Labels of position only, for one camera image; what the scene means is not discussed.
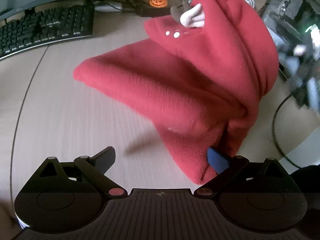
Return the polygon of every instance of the orange pumpkin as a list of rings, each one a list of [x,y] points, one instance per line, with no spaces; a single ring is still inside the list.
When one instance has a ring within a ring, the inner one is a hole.
[[[168,5],[168,0],[149,0],[149,4],[150,4],[152,7],[164,8],[164,7],[167,7],[167,5]]]

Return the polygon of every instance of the red fabric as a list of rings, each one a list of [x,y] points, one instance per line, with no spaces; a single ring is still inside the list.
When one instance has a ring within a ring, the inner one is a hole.
[[[185,28],[171,16],[148,20],[150,39],[85,60],[74,78],[150,118],[181,170],[203,184],[216,176],[208,147],[237,153],[276,80],[278,56],[243,0],[197,3],[204,28]]]

